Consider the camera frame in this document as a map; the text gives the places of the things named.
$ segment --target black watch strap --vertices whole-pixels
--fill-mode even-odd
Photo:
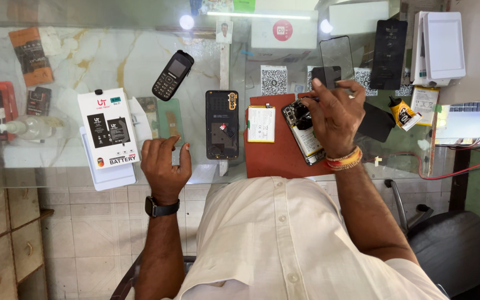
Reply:
[[[179,210],[180,203],[181,201],[177,199],[177,203],[166,206],[158,206],[153,197],[147,196],[145,205],[146,214],[148,214],[151,218],[173,215]]]

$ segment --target orange thread bracelet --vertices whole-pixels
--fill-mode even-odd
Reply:
[[[361,162],[361,160],[362,150],[358,146],[356,146],[353,152],[344,157],[340,157],[338,159],[331,159],[330,157],[325,157],[323,163],[325,167],[333,171],[341,171],[355,167]]]

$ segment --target man's left hand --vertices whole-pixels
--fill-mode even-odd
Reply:
[[[172,151],[180,136],[146,140],[142,147],[142,168],[159,206],[177,203],[179,193],[192,176],[189,143],[181,147],[180,166],[172,166]]]

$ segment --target glue tube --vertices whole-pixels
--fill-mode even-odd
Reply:
[[[388,107],[390,107],[392,111],[397,126],[405,131],[409,131],[412,126],[416,125],[416,123],[423,118],[419,112],[413,112],[401,98],[394,99],[392,95],[390,95],[390,104]]]

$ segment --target red logo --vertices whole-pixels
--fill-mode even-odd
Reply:
[[[292,24],[286,20],[278,20],[274,24],[273,31],[274,37],[277,40],[284,42],[292,36]]]

